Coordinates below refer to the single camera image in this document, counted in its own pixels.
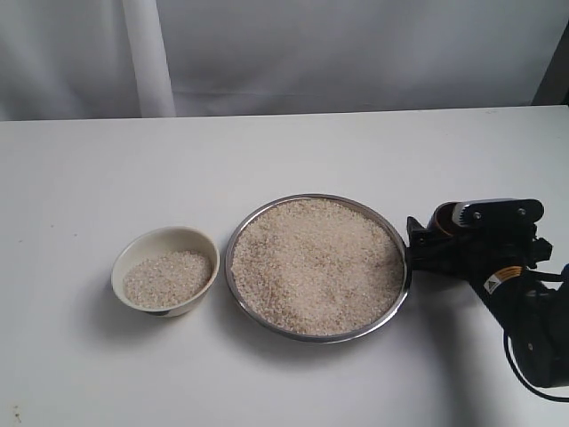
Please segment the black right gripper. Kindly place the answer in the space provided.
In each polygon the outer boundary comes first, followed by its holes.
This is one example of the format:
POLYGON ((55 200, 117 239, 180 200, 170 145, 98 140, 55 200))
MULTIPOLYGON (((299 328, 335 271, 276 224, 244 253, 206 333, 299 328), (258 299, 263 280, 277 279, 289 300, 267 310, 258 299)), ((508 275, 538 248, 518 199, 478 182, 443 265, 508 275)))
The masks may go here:
POLYGON ((552 244, 537 236, 536 223, 543 215, 543 204, 532 198, 463 201, 452 210, 452 222, 460 230, 453 236, 428 230, 408 216, 411 268, 453 278, 487 273, 483 289, 492 294, 550 259, 552 244))

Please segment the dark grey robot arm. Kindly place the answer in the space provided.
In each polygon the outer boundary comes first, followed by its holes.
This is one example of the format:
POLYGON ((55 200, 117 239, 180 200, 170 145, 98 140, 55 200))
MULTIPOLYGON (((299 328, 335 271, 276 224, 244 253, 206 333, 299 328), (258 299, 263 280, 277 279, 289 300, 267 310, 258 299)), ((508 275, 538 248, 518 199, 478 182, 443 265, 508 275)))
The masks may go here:
POLYGON ((568 384, 568 272, 540 272, 553 246, 537 235, 544 215, 533 198, 440 205, 427 225, 408 217, 413 270, 457 278, 471 288, 503 330, 510 364, 525 383, 568 384))

